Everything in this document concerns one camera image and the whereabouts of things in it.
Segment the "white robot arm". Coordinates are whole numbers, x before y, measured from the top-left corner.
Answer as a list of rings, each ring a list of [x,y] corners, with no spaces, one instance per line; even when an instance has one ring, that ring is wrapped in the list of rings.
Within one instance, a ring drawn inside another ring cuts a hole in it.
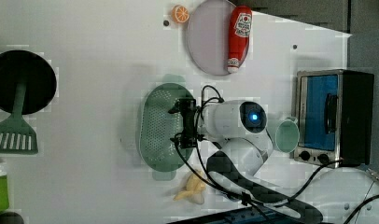
[[[177,149],[197,147],[203,140],[219,145],[206,160],[206,184],[244,205],[259,204],[302,224],[322,222],[322,213],[300,198],[302,189],[289,196],[254,177],[274,151],[296,149],[300,140],[296,118],[270,119],[256,102],[219,98],[199,106],[182,98],[168,112],[180,114],[184,121],[183,131],[172,138]]]

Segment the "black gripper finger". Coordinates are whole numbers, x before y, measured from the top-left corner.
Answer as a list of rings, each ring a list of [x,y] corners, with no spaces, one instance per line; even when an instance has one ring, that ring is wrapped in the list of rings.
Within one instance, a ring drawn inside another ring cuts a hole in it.
[[[170,140],[176,145],[179,146],[181,144],[181,133],[177,133],[174,137],[171,137]]]
[[[179,113],[180,112],[180,108],[177,107],[177,106],[174,106],[173,108],[171,108],[168,113],[169,114],[175,114],[175,113]]]

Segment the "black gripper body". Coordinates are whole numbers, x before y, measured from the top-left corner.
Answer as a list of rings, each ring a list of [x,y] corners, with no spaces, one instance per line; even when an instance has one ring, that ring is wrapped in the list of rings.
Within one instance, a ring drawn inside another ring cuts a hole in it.
[[[183,131],[180,135],[182,148],[195,147],[196,128],[194,126],[195,113],[197,110],[195,99],[180,99],[178,101],[179,113],[183,118]]]

